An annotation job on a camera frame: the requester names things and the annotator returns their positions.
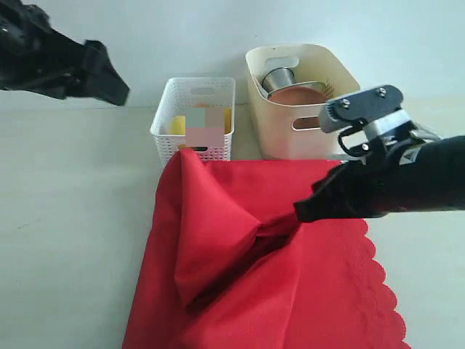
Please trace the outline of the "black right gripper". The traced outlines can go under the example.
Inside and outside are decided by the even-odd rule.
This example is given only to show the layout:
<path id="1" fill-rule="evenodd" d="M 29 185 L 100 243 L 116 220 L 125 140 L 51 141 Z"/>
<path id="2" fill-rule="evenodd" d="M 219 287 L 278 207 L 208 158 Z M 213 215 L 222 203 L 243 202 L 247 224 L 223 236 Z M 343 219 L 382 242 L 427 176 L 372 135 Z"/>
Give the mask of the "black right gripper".
<path id="1" fill-rule="evenodd" d="M 383 217 L 447 209 L 447 140 L 395 148 L 379 165 L 355 161 L 331 169 L 294 203 L 299 222 Z"/>

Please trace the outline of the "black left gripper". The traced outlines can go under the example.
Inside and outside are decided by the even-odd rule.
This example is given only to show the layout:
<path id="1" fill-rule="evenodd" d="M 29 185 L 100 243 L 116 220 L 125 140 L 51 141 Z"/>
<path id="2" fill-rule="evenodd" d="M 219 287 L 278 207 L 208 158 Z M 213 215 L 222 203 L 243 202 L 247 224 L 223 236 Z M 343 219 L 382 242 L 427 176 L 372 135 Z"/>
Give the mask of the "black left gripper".
<path id="1" fill-rule="evenodd" d="M 1 2 L 1 89 L 124 106 L 130 88 L 100 41 L 75 42 L 35 4 Z"/>

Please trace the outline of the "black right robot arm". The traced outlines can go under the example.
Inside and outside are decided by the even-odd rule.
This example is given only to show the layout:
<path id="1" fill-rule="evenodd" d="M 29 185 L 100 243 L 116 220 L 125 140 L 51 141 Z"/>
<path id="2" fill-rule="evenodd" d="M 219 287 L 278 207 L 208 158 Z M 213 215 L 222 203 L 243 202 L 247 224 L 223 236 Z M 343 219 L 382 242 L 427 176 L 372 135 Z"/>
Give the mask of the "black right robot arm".
<path id="1" fill-rule="evenodd" d="M 464 209 L 464 137 L 402 149 L 385 167 L 344 173 L 345 218 Z"/>

